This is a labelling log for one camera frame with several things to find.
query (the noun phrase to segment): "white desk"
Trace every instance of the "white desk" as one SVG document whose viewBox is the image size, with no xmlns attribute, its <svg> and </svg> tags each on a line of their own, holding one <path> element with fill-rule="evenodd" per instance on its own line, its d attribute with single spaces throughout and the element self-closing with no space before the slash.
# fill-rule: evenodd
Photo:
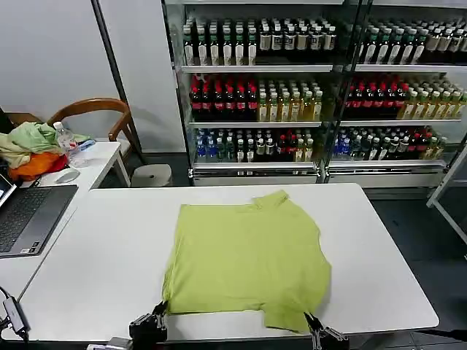
<svg viewBox="0 0 467 350">
<path fill-rule="evenodd" d="M 350 334 L 439 323 L 356 184 L 117 189 L 89 192 L 26 290 L 21 304 L 30 339 L 128 338 L 129 322 L 161 300 L 180 204 L 243 204 L 278 189 L 321 230 L 321 247 L 332 264 L 330 299 L 318 314 L 326 325 Z M 262 316 L 261 311 L 170 316 L 169 340 L 292 335 L 266 329 Z"/>
<path fill-rule="evenodd" d="M 8 293 L 14 295 L 16 298 L 20 297 L 34 272 L 46 257 L 70 217 L 72 217 L 78 207 L 78 203 L 87 195 L 90 189 L 96 188 L 101 184 L 112 165 L 117 163 L 118 158 L 121 159 L 118 152 L 119 149 L 120 144 L 118 142 L 97 142 L 80 153 L 80 157 L 84 157 L 87 160 L 87 164 L 85 167 L 79 168 L 81 174 L 74 181 L 68 183 L 76 184 L 78 186 L 77 192 L 50 235 L 42 253 L 33 257 L 0 259 L 0 284 Z M 55 185 L 54 181 L 60 176 L 60 172 L 44 175 L 40 180 L 39 186 L 53 186 Z"/>
</svg>

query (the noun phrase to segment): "laptop screen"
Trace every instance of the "laptop screen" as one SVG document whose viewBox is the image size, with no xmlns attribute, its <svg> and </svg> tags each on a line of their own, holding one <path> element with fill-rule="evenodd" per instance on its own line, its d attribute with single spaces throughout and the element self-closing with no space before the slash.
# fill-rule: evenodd
<svg viewBox="0 0 467 350">
<path fill-rule="evenodd" d="M 5 203 L 5 201 L 8 199 L 8 197 L 11 196 L 15 189 L 16 185 L 12 184 L 0 173 L 0 206 Z"/>
</svg>

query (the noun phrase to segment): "white bottle cap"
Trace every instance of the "white bottle cap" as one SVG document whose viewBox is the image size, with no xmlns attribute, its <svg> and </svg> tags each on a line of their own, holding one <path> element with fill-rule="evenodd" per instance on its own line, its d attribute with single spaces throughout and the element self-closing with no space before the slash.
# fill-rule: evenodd
<svg viewBox="0 0 467 350">
<path fill-rule="evenodd" d="M 61 122 L 54 122 L 54 123 L 53 123 L 53 127 L 54 127 L 56 130 L 64 129 L 63 124 L 62 124 Z"/>
</svg>

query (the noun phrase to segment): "laptop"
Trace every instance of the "laptop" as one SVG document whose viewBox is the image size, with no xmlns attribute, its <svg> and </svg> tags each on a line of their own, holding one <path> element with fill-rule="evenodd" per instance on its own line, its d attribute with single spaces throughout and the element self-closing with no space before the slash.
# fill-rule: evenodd
<svg viewBox="0 0 467 350">
<path fill-rule="evenodd" d="M 0 173 L 0 258 L 40 254 L 77 188 L 18 188 Z"/>
</svg>

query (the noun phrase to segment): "green t-shirt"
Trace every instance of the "green t-shirt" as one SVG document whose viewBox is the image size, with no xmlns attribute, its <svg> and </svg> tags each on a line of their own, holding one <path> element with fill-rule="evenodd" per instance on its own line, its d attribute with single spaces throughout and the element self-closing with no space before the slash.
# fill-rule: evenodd
<svg viewBox="0 0 467 350">
<path fill-rule="evenodd" d="M 320 231 L 284 191 L 253 203 L 182 206 L 163 299 L 170 314 L 263 310 L 267 327 L 307 331 L 331 279 Z"/>
</svg>

